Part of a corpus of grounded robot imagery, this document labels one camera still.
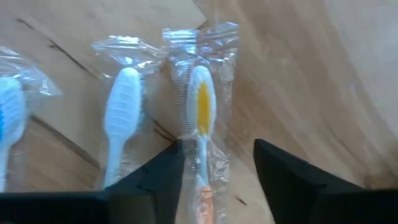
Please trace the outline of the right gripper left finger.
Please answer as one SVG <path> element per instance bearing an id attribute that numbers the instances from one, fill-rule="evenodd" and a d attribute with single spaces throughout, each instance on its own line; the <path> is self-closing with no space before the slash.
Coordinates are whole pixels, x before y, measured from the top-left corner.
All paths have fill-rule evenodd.
<path id="1" fill-rule="evenodd" d="M 149 162 L 106 188 L 110 223 L 174 224 L 185 156 L 175 141 Z"/>

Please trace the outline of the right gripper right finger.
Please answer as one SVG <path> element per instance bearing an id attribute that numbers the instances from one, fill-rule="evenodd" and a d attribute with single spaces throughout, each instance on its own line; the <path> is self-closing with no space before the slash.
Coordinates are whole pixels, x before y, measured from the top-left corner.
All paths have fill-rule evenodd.
<path id="1" fill-rule="evenodd" d="M 257 176 L 276 223 L 310 223 L 318 197 L 362 188 L 263 140 L 254 140 Z"/>

